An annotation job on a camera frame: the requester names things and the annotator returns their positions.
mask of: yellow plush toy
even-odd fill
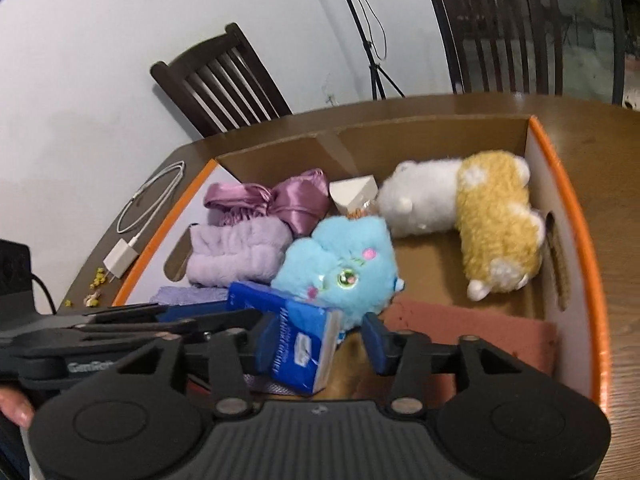
[[[395,238],[448,231],[462,238],[467,295],[523,287],[538,272],[545,225],[529,205],[529,167],[508,152],[401,162],[377,207]]]
[[[526,285],[540,268],[542,218],[529,205],[529,167],[507,152],[482,152],[462,161],[457,174],[456,227],[462,240],[467,295]]]

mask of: white power adapter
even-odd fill
[[[136,250],[121,238],[103,261],[107,270],[119,279],[137,257]]]

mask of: pink plush cheek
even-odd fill
[[[373,258],[375,258],[376,256],[378,256],[378,253],[376,252],[375,249],[369,248],[369,249],[364,249],[364,251],[362,251],[362,257],[365,260],[373,260]]]

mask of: pink sponge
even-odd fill
[[[513,317],[486,310],[422,303],[398,297],[384,312],[389,330],[423,332],[434,343],[456,344],[465,334],[474,334],[511,353],[537,370],[551,375],[556,358],[556,327],[552,323]],[[354,397],[384,402],[393,378],[373,373],[360,381]],[[428,382],[427,399],[437,407],[455,394],[452,376],[433,376]]]

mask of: tissue pack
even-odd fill
[[[280,340],[271,377],[302,394],[322,390],[329,378],[340,332],[342,312],[297,298],[266,285],[234,282],[229,286],[229,310],[256,308],[280,316]]]

